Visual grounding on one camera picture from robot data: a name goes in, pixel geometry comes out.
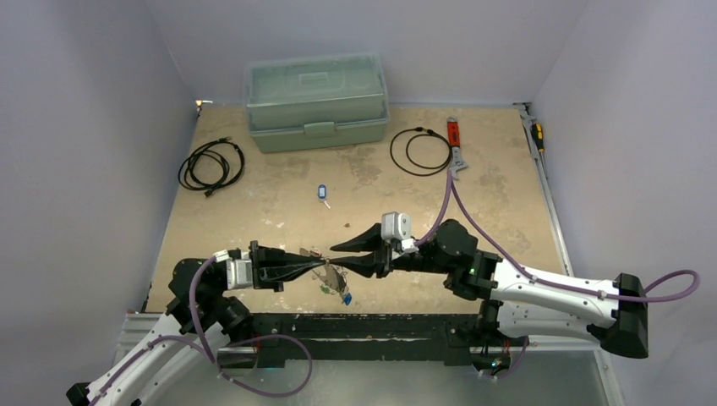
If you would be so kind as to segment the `metal keyring with keys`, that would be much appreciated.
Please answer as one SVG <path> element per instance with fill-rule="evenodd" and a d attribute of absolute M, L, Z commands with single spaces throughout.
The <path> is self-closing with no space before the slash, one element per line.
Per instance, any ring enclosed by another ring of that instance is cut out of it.
<path fill-rule="evenodd" d="M 299 254 L 324 260 L 325 263 L 322 266 L 311 270 L 313 272 L 312 278 L 321 283 L 320 289 L 323 293 L 337 295 L 346 306 L 352 303 L 353 296 L 349 291 L 346 272 L 324 257 L 316 248 L 310 250 L 300 248 Z"/>

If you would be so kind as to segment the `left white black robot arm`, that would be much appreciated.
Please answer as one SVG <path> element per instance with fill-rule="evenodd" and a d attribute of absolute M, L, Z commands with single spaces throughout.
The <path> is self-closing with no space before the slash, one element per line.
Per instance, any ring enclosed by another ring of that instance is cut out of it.
<path fill-rule="evenodd" d="M 213 365 L 220 380 L 265 398 L 286 398 L 300 392 L 309 383 L 308 377 L 287 392 L 265 392 L 230 376 L 219 364 L 207 332 L 219 325 L 220 336 L 230 345 L 247 346 L 254 352 L 263 341 L 285 340 L 308 355 L 308 348 L 297 338 L 278 332 L 259 334 L 250 310 L 224 293 L 243 288 L 281 292 L 284 283 L 325 264 L 320 256 L 287 253 L 257 242 L 246 251 L 219 250 L 205 260 L 178 263 L 170 282 L 174 298 L 167 310 L 119 364 L 92 382 L 70 387 L 66 392 L 69 403 L 146 405 L 164 381 L 198 359 Z"/>

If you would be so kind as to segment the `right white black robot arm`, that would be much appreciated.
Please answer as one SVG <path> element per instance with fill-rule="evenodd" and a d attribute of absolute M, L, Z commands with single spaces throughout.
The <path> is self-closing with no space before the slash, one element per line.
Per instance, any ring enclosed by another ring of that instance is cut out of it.
<path fill-rule="evenodd" d="M 457 220 L 445 220 L 423 244 L 394 239 L 374 226 L 331 247 L 332 263 L 367 278 L 393 271 L 446 275 L 454 295 L 482 302 L 477 338 L 487 344 L 503 337 L 574 337 L 631 359 L 649 355 L 646 292 L 636 276 L 591 280 L 522 270 L 478 247 L 478 238 Z"/>

